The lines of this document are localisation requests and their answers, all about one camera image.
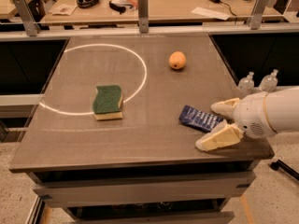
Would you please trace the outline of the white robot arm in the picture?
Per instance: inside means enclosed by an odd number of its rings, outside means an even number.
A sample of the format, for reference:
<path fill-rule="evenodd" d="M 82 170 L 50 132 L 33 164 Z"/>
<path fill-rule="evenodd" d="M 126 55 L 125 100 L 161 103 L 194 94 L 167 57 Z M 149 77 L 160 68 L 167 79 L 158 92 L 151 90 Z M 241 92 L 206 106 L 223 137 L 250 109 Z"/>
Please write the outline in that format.
<path fill-rule="evenodd" d="M 259 139 L 299 130 L 298 87 L 217 102 L 211 109 L 233 123 L 224 120 L 197 140 L 195 146 L 203 151 L 238 144 L 244 136 Z"/>

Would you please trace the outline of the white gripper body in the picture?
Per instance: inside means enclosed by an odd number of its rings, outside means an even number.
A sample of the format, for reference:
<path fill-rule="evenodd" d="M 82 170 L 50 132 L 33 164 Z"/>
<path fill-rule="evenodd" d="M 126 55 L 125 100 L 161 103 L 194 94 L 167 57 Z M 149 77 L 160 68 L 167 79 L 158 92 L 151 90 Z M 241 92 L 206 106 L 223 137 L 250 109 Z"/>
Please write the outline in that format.
<path fill-rule="evenodd" d="M 241 99 L 234 108 L 233 120 L 246 136 L 257 139 L 274 136 L 276 132 L 269 124 L 266 113 L 265 91 Z"/>

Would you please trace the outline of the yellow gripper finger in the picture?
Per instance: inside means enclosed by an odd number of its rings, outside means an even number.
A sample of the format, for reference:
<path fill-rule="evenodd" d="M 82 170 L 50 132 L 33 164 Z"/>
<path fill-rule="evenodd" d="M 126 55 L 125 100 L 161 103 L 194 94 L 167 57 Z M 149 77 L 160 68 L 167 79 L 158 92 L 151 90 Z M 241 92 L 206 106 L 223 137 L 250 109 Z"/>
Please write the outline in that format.
<path fill-rule="evenodd" d="M 235 123 L 229 124 L 224 120 L 197 140 L 195 146 L 202 151 L 210 151 L 238 144 L 243 137 L 244 132 Z"/>
<path fill-rule="evenodd" d="M 239 98 L 232 98 L 225 101 L 220 101 L 211 105 L 211 110 L 224 116 L 226 119 L 234 119 L 235 118 L 235 108 L 239 104 Z"/>

